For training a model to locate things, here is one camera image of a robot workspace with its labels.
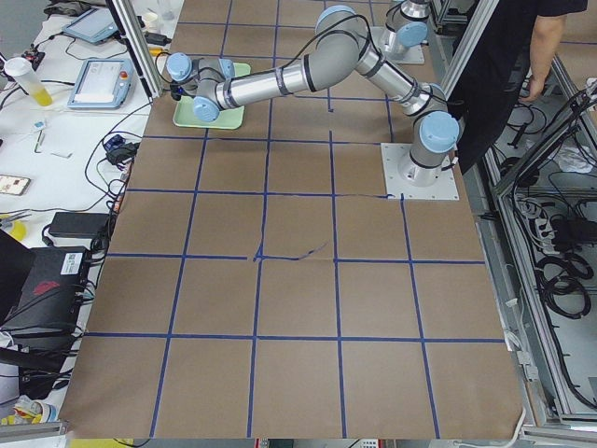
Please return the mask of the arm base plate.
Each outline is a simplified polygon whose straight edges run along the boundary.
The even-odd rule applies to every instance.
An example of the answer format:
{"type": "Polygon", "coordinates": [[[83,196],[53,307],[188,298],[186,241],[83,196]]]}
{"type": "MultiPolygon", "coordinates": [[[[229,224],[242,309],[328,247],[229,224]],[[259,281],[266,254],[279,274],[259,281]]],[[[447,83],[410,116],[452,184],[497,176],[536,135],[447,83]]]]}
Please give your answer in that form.
{"type": "Polygon", "coordinates": [[[451,160],[445,155],[435,168],[423,168],[410,158],[411,144],[381,143],[385,194],[394,200],[458,201],[451,160]]]}
{"type": "Polygon", "coordinates": [[[395,64],[424,64],[423,48],[421,44],[404,47],[399,45],[394,52],[391,51],[389,32],[384,27],[371,29],[372,40],[386,60],[395,64]]]}

